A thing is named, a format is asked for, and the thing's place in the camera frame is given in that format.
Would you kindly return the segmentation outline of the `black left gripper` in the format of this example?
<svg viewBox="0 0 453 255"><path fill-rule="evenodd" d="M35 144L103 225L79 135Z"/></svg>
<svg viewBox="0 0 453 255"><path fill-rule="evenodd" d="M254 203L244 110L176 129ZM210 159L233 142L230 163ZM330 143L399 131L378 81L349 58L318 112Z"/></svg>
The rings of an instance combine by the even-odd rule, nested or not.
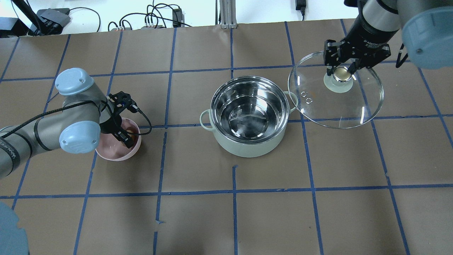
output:
<svg viewBox="0 0 453 255"><path fill-rule="evenodd" d="M127 148L134 147L135 139L138 139L139 135L136 130L131 129L131 126L129 129L122 128L122 117L120 114L125 110L137 113L136 107L137 103L126 92L120 91L116 94L108 94L106 99L101 101L101 133L114 134L116 140Z"/></svg>

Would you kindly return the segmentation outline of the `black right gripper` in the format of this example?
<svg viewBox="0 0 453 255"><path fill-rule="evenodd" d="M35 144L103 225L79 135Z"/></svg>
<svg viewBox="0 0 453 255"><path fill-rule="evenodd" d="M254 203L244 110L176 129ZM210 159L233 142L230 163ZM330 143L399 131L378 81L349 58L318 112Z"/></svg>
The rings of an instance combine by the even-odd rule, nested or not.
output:
<svg viewBox="0 0 453 255"><path fill-rule="evenodd" d="M327 39L324 43L323 61L327 76L331 76L338 66L353 60L349 66L349 73L353 75L361 68L372 68L391 56L388 44L377 48L359 48L345 38L341 41Z"/></svg>

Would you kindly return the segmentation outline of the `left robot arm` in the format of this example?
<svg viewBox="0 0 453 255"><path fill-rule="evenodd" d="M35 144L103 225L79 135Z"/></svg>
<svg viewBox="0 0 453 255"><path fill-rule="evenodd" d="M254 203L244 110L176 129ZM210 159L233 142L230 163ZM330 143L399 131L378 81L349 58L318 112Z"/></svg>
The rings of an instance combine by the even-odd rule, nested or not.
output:
<svg viewBox="0 0 453 255"><path fill-rule="evenodd" d="M125 92L105 95L82 68L59 74L55 87L64 97L59 109L1 129L0 173L4 178L35 155L62 149L72 154L94 151L101 134L110 134L128 148L137 132L121 127L120 114L126 109L141 113Z"/></svg>

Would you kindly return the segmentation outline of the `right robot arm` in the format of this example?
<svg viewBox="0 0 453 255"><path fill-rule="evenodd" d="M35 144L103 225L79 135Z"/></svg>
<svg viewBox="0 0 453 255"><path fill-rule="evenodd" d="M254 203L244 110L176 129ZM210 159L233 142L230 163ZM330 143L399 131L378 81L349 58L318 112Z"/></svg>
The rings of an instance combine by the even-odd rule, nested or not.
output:
<svg viewBox="0 0 453 255"><path fill-rule="evenodd" d="M345 0L344 5L356 7L358 16L343 39L325 41L328 76L348 60L350 74L386 60L391 56L388 42L398 31L407 53L397 57L397 68L408 58L419 68L452 66L451 0Z"/></svg>

